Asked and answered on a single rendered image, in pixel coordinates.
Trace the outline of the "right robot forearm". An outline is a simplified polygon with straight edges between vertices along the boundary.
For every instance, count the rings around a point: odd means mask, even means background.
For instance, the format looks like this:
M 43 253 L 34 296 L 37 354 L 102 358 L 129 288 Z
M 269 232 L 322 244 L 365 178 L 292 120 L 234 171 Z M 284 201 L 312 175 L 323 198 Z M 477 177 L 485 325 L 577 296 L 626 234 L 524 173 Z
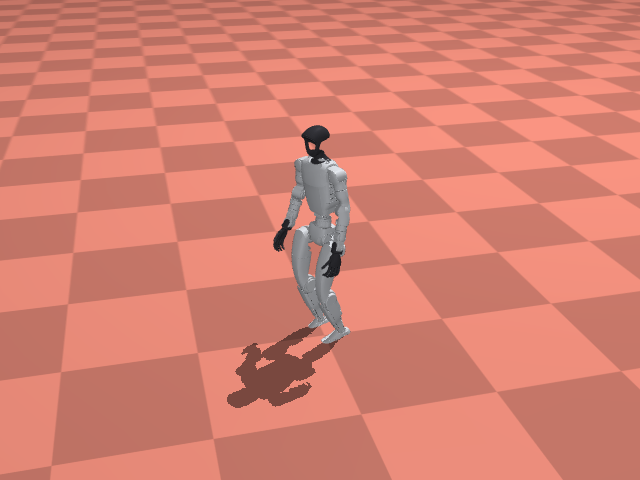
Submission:
M 298 199 L 298 198 L 296 198 L 296 197 L 291 195 L 290 205 L 289 205 L 288 212 L 287 212 L 286 218 L 285 218 L 285 219 L 289 219 L 289 221 L 290 221 L 290 223 L 288 225 L 289 228 L 294 227 L 295 221 L 296 221 L 296 219 L 298 217 L 298 212 L 299 212 L 299 209 L 300 209 L 301 205 L 302 205 L 301 199 Z M 285 221 L 285 219 L 284 219 L 284 221 Z

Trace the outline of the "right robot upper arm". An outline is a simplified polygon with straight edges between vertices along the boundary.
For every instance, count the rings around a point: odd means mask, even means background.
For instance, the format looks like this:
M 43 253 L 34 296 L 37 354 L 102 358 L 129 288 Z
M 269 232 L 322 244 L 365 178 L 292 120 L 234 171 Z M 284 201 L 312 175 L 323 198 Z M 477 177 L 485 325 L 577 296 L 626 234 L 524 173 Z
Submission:
M 294 187 L 293 191 L 292 191 L 292 196 L 298 198 L 298 199 L 304 199 L 306 197 L 305 195 L 305 190 L 304 190 L 304 185 L 303 185 L 303 180 L 302 180 L 302 171 L 301 171 L 301 163 L 302 161 L 309 156 L 304 156 L 301 157 L 297 160 L 295 160 L 294 162 L 294 166 L 296 169 L 296 174 L 295 174 L 295 180 L 296 180 L 296 186 Z

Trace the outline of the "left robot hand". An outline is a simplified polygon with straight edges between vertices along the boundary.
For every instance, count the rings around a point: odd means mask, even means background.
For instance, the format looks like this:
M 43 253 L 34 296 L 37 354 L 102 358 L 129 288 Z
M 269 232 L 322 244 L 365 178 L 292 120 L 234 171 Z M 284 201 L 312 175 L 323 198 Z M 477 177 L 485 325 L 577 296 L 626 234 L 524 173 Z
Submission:
M 342 254 L 343 250 L 341 252 L 337 252 L 336 247 L 337 247 L 337 243 L 333 242 L 332 248 L 331 248 L 332 255 L 330 256 L 329 261 L 321 267 L 321 269 L 324 269 L 329 264 L 327 272 L 325 274 L 322 274 L 322 276 L 325 276 L 327 278 L 337 276 L 340 271 L 340 266 L 341 266 L 340 255 Z

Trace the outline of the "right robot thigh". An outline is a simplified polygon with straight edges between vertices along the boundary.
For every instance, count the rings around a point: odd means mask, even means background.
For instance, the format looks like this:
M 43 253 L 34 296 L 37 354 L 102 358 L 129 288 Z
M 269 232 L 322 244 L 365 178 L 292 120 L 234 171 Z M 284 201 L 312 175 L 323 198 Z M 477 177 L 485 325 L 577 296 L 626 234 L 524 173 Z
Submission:
M 292 267 L 295 279 L 301 289 L 311 292 L 315 289 L 315 277 L 308 274 L 311 260 L 311 247 L 308 243 L 309 225 L 302 226 L 295 231 L 292 244 Z

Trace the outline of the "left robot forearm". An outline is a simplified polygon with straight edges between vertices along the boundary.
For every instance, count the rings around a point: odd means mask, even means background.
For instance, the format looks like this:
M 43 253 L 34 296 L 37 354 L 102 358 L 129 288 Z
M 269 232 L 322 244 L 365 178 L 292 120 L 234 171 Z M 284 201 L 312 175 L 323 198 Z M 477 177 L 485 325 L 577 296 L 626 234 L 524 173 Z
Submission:
M 337 243 L 336 251 L 341 252 L 344 249 L 346 240 L 347 226 L 349 226 L 350 216 L 349 209 L 345 206 L 338 210 L 338 219 L 336 220 L 336 229 L 333 236 L 333 242 Z M 333 243 L 332 243 L 333 244 Z

